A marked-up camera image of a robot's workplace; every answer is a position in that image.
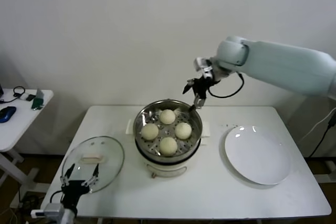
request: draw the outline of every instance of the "black cable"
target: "black cable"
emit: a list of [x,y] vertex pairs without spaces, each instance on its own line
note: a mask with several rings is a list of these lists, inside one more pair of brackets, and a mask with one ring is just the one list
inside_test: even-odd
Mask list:
[[331,128],[330,125],[328,125],[327,129],[325,130],[322,139],[320,140],[319,144],[315,147],[314,151],[309,155],[309,157],[312,157],[314,155],[314,153],[316,152],[316,150],[318,149],[318,147],[320,146],[320,144],[323,142],[324,137],[326,136],[328,130]]
[[[17,89],[22,89],[22,92],[21,93],[16,92]],[[26,89],[23,86],[16,86],[15,88],[13,88],[13,96],[15,98],[10,100],[10,101],[4,101],[4,99],[1,99],[0,104],[14,102],[15,100],[19,99],[21,97],[21,95],[23,95],[25,92],[26,92]]]
[[50,197],[50,203],[53,203],[53,197],[56,195],[56,194],[59,194],[59,193],[61,193],[62,192],[62,190],[59,190],[59,191],[56,191],[56,192],[54,192],[52,195],[51,195],[51,197]]
[[319,144],[315,147],[314,151],[309,155],[309,157],[312,157],[314,155],[314,153],[316,152],[316,150],[319,148],[320,144],[323,142],[327,132],[329,129],[331,129],[332,127],[334,127],[336,125],[336,112],[333,113],[333,115],[331,116],[329,122],[328,122],[328,127],[325,130],[322,139],[320,140]]
[[224,97],[220,97],[218,95],[212,94],[211,91],[210,91],[210,88],[208,88],[209,94],[212,95],[213,97],[216,97],[216,98],[229,98],[229,97],[233,97],[235,94],[237,94],[243,88],[243,86],[245,84],[243,75],[241,73],[238,73],[238,72],[237,72],[237,74],[240,77],[240,79],[242,80],[242,85],[240,86],[240,88],[236,92],[234,92],[234,93],[232,93],[230,95],[226,95]]

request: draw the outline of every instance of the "pot lid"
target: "pot lid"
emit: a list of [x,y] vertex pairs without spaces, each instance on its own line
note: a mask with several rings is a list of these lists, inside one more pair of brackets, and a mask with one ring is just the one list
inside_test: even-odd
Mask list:
[[89,180],[98,164],[98,181],[91,193],[108,186],[120,173],[125,159],[124,149],[118,140],[109,136],[92,137],[75,147],[66,157],[62,176],[74,164],[69,180]]

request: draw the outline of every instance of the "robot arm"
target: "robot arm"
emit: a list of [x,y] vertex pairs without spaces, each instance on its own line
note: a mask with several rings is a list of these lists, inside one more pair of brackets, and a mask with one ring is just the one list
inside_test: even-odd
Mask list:
[[203,106],[209,87],[235,72],[304,95],[336,99],[336,61],[324,52],[228,37],[215,57],[197,58],[194,65],[202,77],[189,80],[183,93],[193,88],[196,108]]

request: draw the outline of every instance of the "floor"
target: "floor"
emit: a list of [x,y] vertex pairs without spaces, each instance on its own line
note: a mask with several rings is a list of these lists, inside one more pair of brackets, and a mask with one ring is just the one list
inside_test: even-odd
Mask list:
[[[36,177],[36,181],[40,183],[50,183],[54,178],[54,175],[62,161],[62,157],[25,157],[25,160],[17,166],[24,172],[28,173],[31,168],[38,167],[40,169],[39,174]],[[323,162],[308,162],[314,174],[327,173],[328,169],[324,166]],[[27,211],[24,210],[14,210],[15,215],[10,210],[1,214],[3,210],[8,209],[13,197],[17,192],[18,184],[17,182],[8,177],[0,187],[0,224],[20,224],[28,221],[29,223],[37,223],[36,220],[32,220],[29,217]],[[336,223],[336,184],[322,184],[321,188],[326,195],[332,209],[333,213],[326,217],[319,218],[303,218],[295,221],[295,224],[335,224]],[[37,195],[35,197],[36,205],[39,206],[43,199],[43,194]],[[96,223],[96,219],[85,219],[78,218],[76,220],[77,224],[93,224]],[[271,221],[262,221],[263,223],[271,223]],[[47,223],[45,220],[40,220],[38,224]],[[112,220],[104,220],[103,224],[111,224]],[[218,224],[218,223],[256,223],[256,221],[196,221],[196,220],[145,220],[143,224]],[[134,219],[115,219],[113,224],[139,224],[138,220]]]

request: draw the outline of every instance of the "small white table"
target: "small white table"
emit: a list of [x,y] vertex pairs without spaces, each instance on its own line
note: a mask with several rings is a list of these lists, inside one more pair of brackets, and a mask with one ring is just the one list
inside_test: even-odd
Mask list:
[[[54,96],[54,93],[51,90],[42,90],[42,92],[44,94],[44,105],[47,105],[50,99]],[[28,89],[26,90],[26,93],[36,94],[36,90]],[[4,95],[0,99],[10,101],[13,98],[13,90],[4,89]],[[29,174],[26,175],[15,166],[17,162],[22,162],[24,159],[13,149],[13,147],[42,111],[32,110],[32,103],[32,101],[28,102],[17,99],[11,103],[0,104],[0,110],[7,106],[16,107],[16,112],[11,119],[6,123],[0,123],[0,169],[5,172],[0,178],[0,186],[5,181],[7,175],[13,177],[22,185],[20,187],[21,197],[24,197],[27,191],[45,193],[49,188],[49,184],[34,182],[34,178],[38,173],[37,168],[31,169]],[[7,152],[13,158],[13,161],[10,162],[1,154],[1,152]],[[11,208],[17,208],[18,203],[19,195],[17,193],[11,203]]]
[[[193,167],[174,178],[151,178],[135,146],[126,135],[129,119],[142,106],[93,106],[78,129],[67,154],[84,140],[100,135],[118,139],[125,150],[125,162],[118,178],[108,187],[83,195],[78,216],[139,219],[264,219],[323,216],[331,208],[313,174],[271,107],[203,107],[199,113],[210,124],[211,136],[195,154]],[[240,176],[221,156],[226,133],[232,125],[268,127],[277,134],[292,158],[285,181],[276,186],[252,183]],[[59,167],[42,208],[61,187]],[[53,201],[59,202],[61,195]]]

